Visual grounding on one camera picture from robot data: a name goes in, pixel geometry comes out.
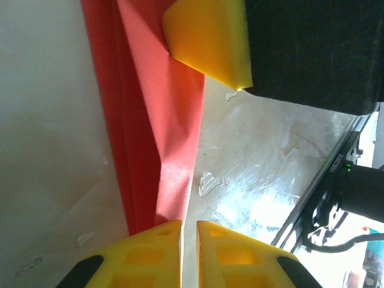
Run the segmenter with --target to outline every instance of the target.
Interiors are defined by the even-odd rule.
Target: yellow foam block
[[[163,31],[177,60],[235,90],[253,86],[243,0],[177,0]]]
[[[207,221],[197,222],[199,288],[295,288],[277,258],[281,249]]]
[[[182,221],[171,221],[117,242],[90,256],[104,261],[87,288],[179,288]]]

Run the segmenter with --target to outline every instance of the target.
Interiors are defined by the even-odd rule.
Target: yellow plastic part
[[[235,90],[253,86],[243,0],[178,0],[163,31],[180,62]]]
[[[207,221],[197,222],[199,288],[295,288],[277,257],[281,249]]]
[[[90,255],[104,261],[86,288],[179,288],[181,224],[167,222]]]

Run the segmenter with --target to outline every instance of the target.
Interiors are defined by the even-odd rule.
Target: table surface
[[[127,227],[80,3],[2,7],[0,284],[52,287]],[[271,242],[354,118],[207,79],[183,287],[197,287],[197,220]]]

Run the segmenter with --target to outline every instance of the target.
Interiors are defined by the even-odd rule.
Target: red fabric
[[[204,77],[167,51],[174,1],[82,0],[131,235],[187,212]]]

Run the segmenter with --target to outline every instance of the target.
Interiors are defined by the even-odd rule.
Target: black cable
[[[309,243],[305,243],[305,245],[314,251],[318,251],[322,253],[339,253],[339,252],[344,252],[344,251],[347,251],[348,249],[351,249],[357,243],[367,242],[367,241],[384,241],[384,233],[360,235],[352,238],[351,240],[349,240],[344,244],[335,245],[335,246],[318,246],[312,243],[310,240],[309,240]]]

